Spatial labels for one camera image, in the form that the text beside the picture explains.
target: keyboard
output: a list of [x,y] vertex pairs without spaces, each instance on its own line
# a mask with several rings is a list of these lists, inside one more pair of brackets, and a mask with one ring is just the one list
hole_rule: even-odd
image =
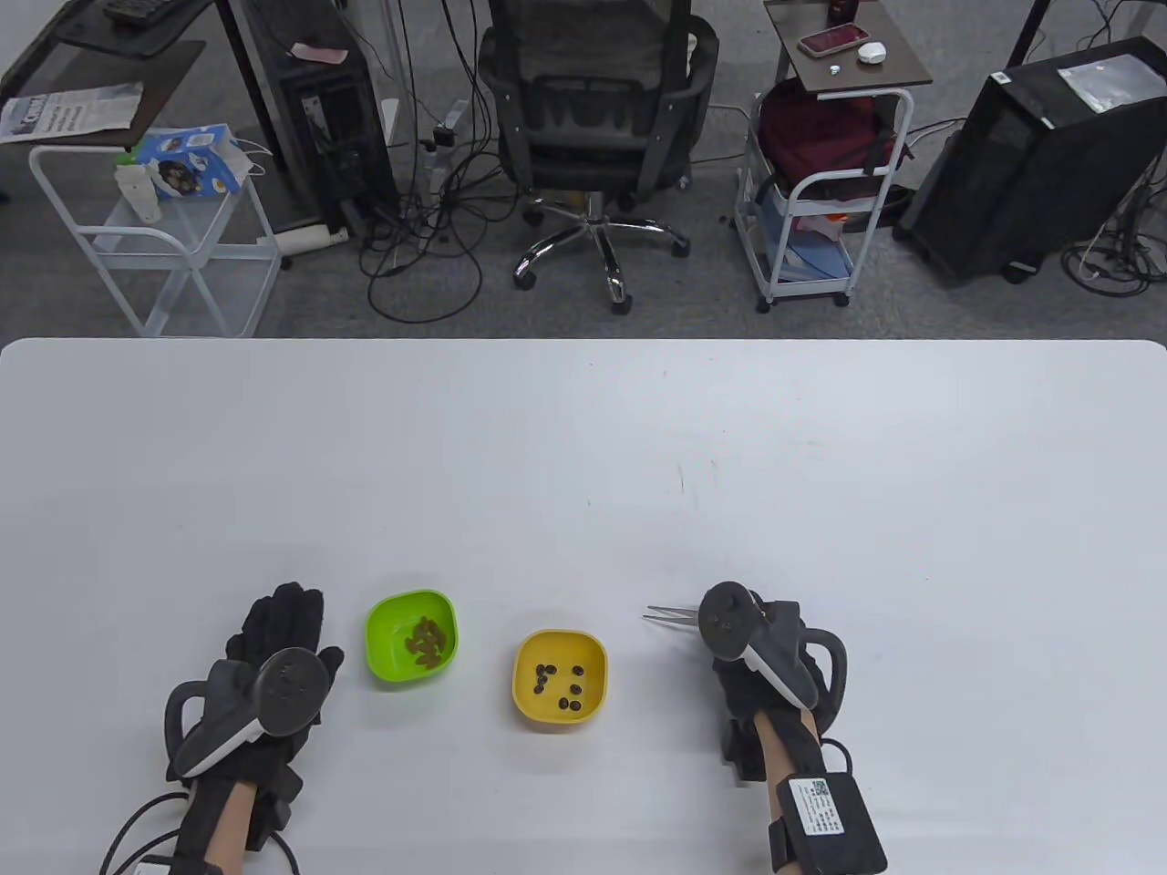
[[153,27],[170,13],[191,0],[106,0],[104,12],[119,24],[137,28]]

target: label sticker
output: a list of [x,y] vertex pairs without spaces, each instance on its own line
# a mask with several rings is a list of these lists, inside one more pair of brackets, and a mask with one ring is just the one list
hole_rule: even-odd
[[808,835],[843,835],[843,820],[825,778],[792,778],[789,785]]

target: yellow bowl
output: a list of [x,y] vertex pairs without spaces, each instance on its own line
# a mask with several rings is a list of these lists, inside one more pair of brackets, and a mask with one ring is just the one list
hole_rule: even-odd
[[[547,680],[543,692],[536,693],[539,666],[544,667]],[[550,666],[554,666],[554,674],[546,673]],[[584,673],[575,673],[576,667]],[[580,692],[572,693],[572,685],[579,686]],[[608,653],[587,632],[562,629],[536,632],[518,649],[511,695],[524,716],[537,723],[586,723],[603,707],[608,695]],[[559,707],[560,699],[568,701],[566,709]],[[580,704],[579,710],[571,709],[573,701]]]

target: green bowl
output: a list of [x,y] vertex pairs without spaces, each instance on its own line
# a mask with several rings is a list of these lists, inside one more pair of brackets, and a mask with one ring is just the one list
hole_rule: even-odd
[[[422,618],[432,620],[446,636],[441,663],[433,668],[419,665],[419,654],[406,642],[413,639]],[[443,671],[457,654],[457,620],[449,598],[435,589],[418,589],[386,598],[369,612],[365,624],[365,658],[382,680],[404,684]]]

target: gray carpet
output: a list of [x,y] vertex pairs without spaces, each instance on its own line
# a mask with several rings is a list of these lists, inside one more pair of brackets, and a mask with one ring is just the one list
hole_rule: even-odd
[[[372,0],[352,0],[354,6]],[[1007,57],[1025,16],[1021,0],[886,0],[902,29],[931,69],[936,84],[917,90],[917,124],[965,114],[985,76]],[[456,23],[469,43],[469,15],[459,6]],[[480,5],[485,18],[484,4]],[[718,103],[746,105],[773,78],[776,37],[757,0],[694,0],[721,37],[714,86]],[[467,88],[433,0],[405,2],[419,97],[439,113]],[[1097,13],[1089,0],[1058,0],[1048,19],[1047,42],[1037,56],[1069,51],[1092,32]],[[209,41],[207,52],[167,108],[162,123],[198,125],[228,121],[243,128],[253,116],[243,94],[225,40],[214,15],[194,35]],[[1167,15],[1151,35],[1161,44]],[[377,74],[385,94],[396,93]],[[711,112],[696,158],[738,152],[745,120],[734,112]],[[918,182],[939,149],[942,136],[921,144],[903,181]],[[636,239],[616,246],[633,313],[610,315],[598,256],[578,253],[539,266],[539,282],[519,292],[509,272],[516,256],[536,237],[517,216],[492,226],[477,250],[484,272],[478,300],[466,313],[425,327],[379,318],[365,303],[365,281],[356,250],[336,247],[298,258],[280,275],[259,327],[270,337],[1132,337],[1167,342],[1167,289],[1133,300],[1086,294],[1056,264],[1022,287],[998,278],[963,285],[944,281],[909,251],[880,231],[853,304],[829,300],[788,301],[766,316],[753,312],[753,279],[736,236],[721,217],[734,197],[734,164],[703,164],[686,194],[668,191],[640,212],[663,218],[693,240],[687,260]],[[70,196],[84,215],[107,203],[110,183],[96,172],[60,167]],[[399,167],[407,175],[407,167]],[[0,188],[13,203],[0,206],[0,344],[23,336],[123,336],[128,324],[89,262],[62,228],[27,169],[27,150],[0,148]],[[548,217],[544,231],[554,226]],[[471,233],[473,220],[466,232]],[[148,309],[146,279],[134,284],[135,303]],[[467,260],[429,259],[404,276],[378,286],[383,306],[411,316],[441,312],[464,300],[476,279]]]

